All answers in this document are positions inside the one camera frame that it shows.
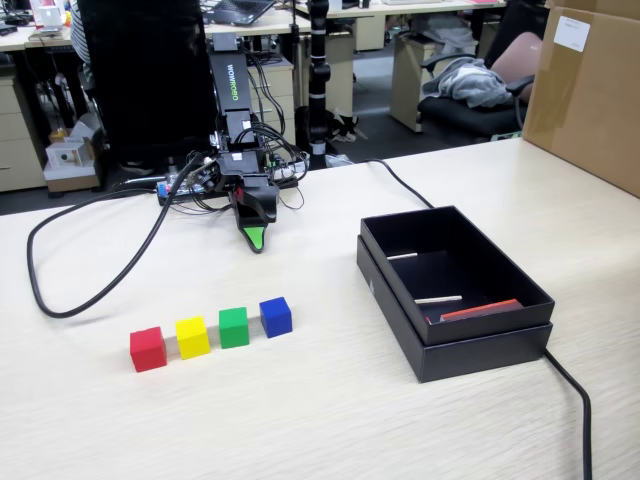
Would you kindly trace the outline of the black gripper motor block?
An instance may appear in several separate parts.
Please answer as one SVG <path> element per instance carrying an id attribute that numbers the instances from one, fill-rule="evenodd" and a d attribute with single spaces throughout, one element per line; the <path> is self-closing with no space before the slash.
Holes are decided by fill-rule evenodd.
<path id="1" fill-rule="evenodd" d="M 278 187 L 270 182 L 265 171 L 264 154 L 261 151 L 222 153 L 217 165 L 217 191 L 233 192 L 231 201 L 237 228 L 251 251 L 260 254 L 266 229 L 276 222 L 278 200 Z"/>

